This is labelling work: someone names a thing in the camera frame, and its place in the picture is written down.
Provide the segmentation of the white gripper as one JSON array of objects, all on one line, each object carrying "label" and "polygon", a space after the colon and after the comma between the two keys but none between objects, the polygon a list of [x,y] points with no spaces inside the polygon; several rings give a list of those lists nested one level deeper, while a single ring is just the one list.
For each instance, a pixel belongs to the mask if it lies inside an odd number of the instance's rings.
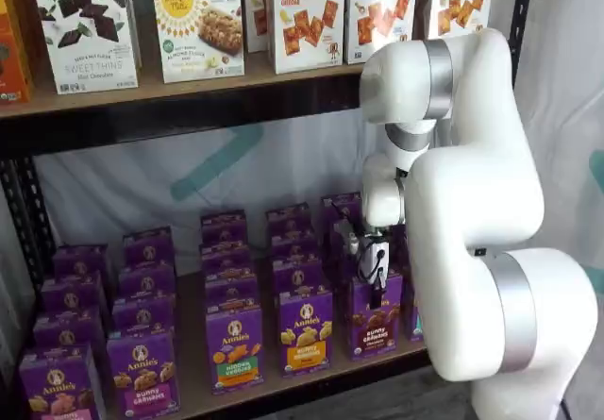
[{"label": "white gripper", "polygon": [[354,231],[349,231],[347,251],[353,256],[358,254],[358,278],[372,286],[369,309],[379,309],[382,305],[382,296],[385,293],[389,273],[388,237],[384,233],[375,232],[359,238]]}]

